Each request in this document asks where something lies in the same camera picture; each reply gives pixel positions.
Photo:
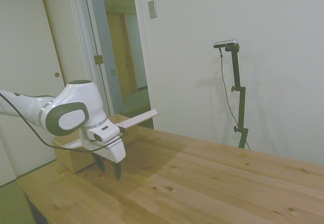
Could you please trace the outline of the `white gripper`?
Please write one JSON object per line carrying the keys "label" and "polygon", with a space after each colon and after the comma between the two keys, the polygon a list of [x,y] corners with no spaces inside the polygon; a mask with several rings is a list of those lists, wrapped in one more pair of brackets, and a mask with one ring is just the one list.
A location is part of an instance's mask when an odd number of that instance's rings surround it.
{"label": "white gripper", "polygon": [[104,157],[111,161],[115,179],[120,180],[122,176],[120,161],[122,161],[126,156],[124,143],[121,137],[115,136],[107,142],[90,141],[89,139],[86,139],[83,130],[80,130],[79,137],[82,146],[92,152],[92,157],[100,171],[102,173],[105,172],[105,165],[101,158]]}

